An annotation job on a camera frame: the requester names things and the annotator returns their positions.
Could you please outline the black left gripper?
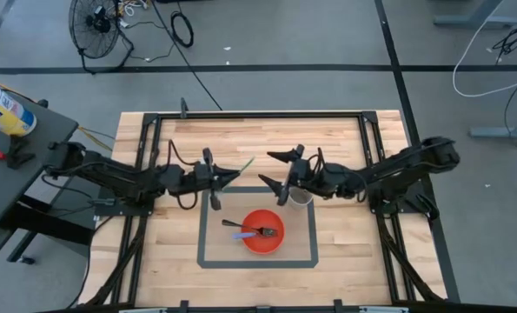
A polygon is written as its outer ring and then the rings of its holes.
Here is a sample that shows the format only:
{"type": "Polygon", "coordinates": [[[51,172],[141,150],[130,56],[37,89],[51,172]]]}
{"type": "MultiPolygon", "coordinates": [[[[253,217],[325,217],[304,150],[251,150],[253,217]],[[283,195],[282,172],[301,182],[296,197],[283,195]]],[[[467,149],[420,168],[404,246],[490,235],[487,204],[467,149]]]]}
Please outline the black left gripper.
{"type": "Polygon", "coordinates": [[[219,191],[229,186],[239,175],[239,170],[225,169],[214,165],[213,155],[209,148],[202,150],[202,162],[184,178],[183,187],[187,193],[194,193],[195,200],[190,206],[183,205],[184,210],[193,209],[197,202],[197,193],[209,190],[209,199],[213,210],[222,208],[219,191]]]}

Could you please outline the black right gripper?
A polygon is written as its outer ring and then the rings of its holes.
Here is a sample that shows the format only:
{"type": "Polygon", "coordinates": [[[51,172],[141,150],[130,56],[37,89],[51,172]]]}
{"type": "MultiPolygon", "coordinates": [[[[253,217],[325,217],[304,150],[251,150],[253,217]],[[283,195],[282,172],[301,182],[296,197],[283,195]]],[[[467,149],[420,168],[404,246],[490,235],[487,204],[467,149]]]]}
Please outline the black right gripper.
{"type": "Polygon", "coordinates": [[[285,152],[269,151],[267,155],[275,160],[289,164],[288,174],[283,183],[268,176],[259,174],[258,177],[268,185],[273,193],[278,196],[277,204],[283,206],[288,201],[288,190],[291,186],[300,187],[302,182],[313,179],[314,172],[308,159],[303,159],[305,147],[298,144],[295,148],[285,152]]]}

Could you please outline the dark metal fork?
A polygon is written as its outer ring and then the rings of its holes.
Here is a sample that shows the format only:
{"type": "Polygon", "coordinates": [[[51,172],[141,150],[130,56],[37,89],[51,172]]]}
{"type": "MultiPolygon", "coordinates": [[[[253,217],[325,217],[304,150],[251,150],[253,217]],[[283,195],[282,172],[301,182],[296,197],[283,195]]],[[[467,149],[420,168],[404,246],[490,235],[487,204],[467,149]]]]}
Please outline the dark metal fork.
{"type": "Polygon", "coordinates": [[[261,227],[261,228],[249,227],[249,226],[246,226],[246,225],[243,225],[243,224],[239,224],[239,223],[235,223],[235,222],[229,221],[227,219],[222,219],[222,225],[223,226],[242,227],[244,229],[253,230],[258,235],[265,236],[265,237],[272,237],[272,236],[276,236],[277,235],[277,230],[275,230],[275,229],[264,228],[264,227],[261,227]]]}

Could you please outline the red plastic bowl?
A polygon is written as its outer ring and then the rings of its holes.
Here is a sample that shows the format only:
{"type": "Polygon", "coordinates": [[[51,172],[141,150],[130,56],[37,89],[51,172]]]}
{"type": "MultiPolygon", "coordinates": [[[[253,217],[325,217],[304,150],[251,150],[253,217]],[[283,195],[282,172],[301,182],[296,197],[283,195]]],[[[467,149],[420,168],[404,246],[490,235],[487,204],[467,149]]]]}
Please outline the red plastic bowl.
{"type": "MultiPolygon", "coordinates": [[[[268,255],[278,250],[285,236],[285,225],[282,219],[272,210],[254,210],[246,215],[242,221],[247,227],[260,229],[268,228],[276,231],[275,236],[262,235],[244,238],[244,245],[253,253],[268,255]]],[[[248,228],[242,228],[242,232],[250,232],[248,228]]]]}

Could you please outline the white paper cup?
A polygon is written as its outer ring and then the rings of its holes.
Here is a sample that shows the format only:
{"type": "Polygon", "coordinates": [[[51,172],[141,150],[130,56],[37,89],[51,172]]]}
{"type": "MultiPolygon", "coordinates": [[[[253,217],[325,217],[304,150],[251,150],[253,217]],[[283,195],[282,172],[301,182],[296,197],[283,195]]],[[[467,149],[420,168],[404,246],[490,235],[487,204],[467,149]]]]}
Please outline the white paper cup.
{"type": "Polygon", "coordinates": [[[288,203],[296,209],[306,209],[313,201],[313,195],[306,190],[291,186],[288,190],[288,203]]]}

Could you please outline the black floor fan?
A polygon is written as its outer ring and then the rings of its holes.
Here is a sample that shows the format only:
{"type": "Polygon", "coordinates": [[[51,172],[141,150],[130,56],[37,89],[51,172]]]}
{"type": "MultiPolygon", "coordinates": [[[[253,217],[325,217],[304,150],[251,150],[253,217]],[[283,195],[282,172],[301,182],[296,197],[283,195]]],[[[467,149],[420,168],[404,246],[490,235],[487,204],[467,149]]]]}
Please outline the black floor fan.
{"type": "Polygon", "coordinates": [[[115,73],[124,67],[135,47],[121,30],[119,0],[71,0],[69,9],[69,33],[83,70],[91,75],[115,73]],[[87,59],[106,57],[119,39],[125,40],[128,48],[122,61],[102,70],[89,69],[87,59]]]}

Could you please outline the black clamp tool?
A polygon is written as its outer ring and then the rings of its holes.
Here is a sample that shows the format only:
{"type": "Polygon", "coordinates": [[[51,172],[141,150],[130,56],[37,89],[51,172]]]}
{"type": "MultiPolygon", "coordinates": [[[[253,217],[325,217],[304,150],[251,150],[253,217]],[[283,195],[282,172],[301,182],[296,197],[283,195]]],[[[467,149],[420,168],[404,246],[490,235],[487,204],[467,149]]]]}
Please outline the black clamp tool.
{"type": "Polygon", "coordinates": [[[8,168],[18,170],[25,163],[36,157],[34,153],[23,151],[29,143],[29,140],[25,137],[10,135],[10,146],[5,154],[6,165],[8,168]]]}

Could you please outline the dark grey side table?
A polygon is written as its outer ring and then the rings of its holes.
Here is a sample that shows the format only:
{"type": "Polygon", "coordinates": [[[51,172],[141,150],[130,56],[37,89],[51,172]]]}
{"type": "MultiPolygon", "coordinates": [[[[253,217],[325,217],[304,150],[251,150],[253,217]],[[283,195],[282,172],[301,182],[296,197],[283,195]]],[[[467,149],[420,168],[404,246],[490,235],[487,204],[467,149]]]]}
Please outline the dark grey side table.
{"type": "MultiPolygon", "coordinates": [[[[42,173],[43,161],[49,152],[49,144],[70,140],[78,127],[75,120],[44,108],[24,97],[12,94],[11,98],[34,113],[37,124],[35,129],[25,137],[26,145],[19,150],[23,154],[32,154],[34,158],[16,170],[9,168],[6,162],[0,161],[0,250],[16,231],[14,226],[7,226],[1,221],[8,219],[20,197],[42,173]]],[[[8,152],[9,147],[10,138],[0,131],[0,150],[8,152]]]]}

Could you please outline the yellow wipes canister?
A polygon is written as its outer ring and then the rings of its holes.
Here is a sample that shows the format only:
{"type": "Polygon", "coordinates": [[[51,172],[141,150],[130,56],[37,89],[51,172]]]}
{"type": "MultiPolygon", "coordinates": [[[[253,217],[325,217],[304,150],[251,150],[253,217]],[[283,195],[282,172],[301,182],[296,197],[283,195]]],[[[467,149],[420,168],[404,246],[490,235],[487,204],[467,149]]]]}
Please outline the yellow wipes canister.
{"type": "Polygon", "coordinates": [[[25,137],[36,124],[36,116],[0,88],[0,130],[9,136],[25,137]]]}

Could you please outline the black aluminium rig frame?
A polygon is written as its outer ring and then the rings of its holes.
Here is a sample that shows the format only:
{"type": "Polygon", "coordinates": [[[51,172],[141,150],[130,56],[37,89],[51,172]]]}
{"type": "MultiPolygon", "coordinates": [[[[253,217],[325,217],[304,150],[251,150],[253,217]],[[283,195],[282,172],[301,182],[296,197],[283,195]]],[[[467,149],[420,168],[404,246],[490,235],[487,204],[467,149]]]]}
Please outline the black aluminium rig frame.
{"type": "Polygon", "coordinates": [[[185,170],[209,148],[216,165],[240,170],[213,210],[207,190],[144,206],[143,215],[103,220],[72,313],[434,313],[454,302],[433,291],[442,274],[429,214],[406,214],[406,193],[383,200],[323,199],[306,209],[277,204],[263,174],[284,181],[289,165],[267,155],[298,144],[303,157],[359,170],[408,145],[395,111],[190,111],[123,113],[113,159],[138,170],[171,161],[185,170]],[[254,210],[272,210],[285,225],[268,255],[233,239],[254,210]]]}

